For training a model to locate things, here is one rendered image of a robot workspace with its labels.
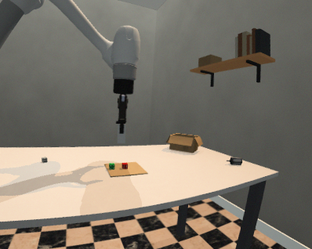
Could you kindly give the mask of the tan square mat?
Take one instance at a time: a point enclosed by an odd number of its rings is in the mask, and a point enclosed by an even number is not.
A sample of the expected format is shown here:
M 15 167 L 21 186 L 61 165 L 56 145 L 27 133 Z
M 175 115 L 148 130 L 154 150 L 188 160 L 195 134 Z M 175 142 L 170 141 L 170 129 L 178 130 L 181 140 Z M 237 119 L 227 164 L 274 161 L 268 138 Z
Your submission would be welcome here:
M 145 175 L 148 174 L 139 164 L 136 162 L 127 162 L 128 169 L 122 169 L 122 163 L 115 163 L 115 169 L 109 169 L 109 164 L 104 164 L 110 177 L 121 177 L 130 175 Z

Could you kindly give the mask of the open brown cardboard box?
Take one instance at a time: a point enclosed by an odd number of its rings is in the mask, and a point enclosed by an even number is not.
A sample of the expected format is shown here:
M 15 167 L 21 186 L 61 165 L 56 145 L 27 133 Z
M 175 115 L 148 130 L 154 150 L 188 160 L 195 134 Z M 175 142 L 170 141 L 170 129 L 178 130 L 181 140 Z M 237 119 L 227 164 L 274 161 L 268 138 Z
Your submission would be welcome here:
M 176 136 L 172 136 L 172 135 L 176 135 Z M 180 134 L 180 133 L 176 133 L 172 135 L 169 136 L 170 141 L 169 141 L 169 138 L 166 141 L 167 143 L 170 143 L 169 144 L 170 150 L 194 153 L 196 150 L 198 150 L 198 147 L 203 144 L 200 136 L 198 135 L 186 135 L 186 134 Z M 188 137 L 188 138 L 182 138 L 182 137 Z M 195 140 L 197 140 L 197 142 Z M 178 145 L 171 144 L 171 143 L 177 143 Z M 181 146 L 181 145 L 187 145 L 187 146 Z

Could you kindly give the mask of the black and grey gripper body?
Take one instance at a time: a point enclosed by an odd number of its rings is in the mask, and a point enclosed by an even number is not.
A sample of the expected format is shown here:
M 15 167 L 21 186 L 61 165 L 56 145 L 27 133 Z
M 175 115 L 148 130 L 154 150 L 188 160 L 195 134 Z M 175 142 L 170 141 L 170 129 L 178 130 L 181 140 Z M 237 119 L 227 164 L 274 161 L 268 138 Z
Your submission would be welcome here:
M 114 79 L 114 93 L 120 95 L 133 94 L 133 80 Z

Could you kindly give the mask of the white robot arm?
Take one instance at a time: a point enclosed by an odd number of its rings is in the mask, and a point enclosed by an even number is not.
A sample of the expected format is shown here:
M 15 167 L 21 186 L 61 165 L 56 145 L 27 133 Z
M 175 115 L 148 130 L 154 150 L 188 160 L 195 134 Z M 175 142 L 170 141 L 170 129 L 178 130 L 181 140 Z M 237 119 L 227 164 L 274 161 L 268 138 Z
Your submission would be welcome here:
M 136 80 L 136 66 L 140 56 L 140 35 L 136 28 L 119 27 L 114 42 L 108 41 L 72 0 L 50 1 L 100 50 L 102 59 L 113 70 L 113 79 Z M 44 3 L 45 0 L 1 1 L 0 49 L 23 14 L 42 7 Z

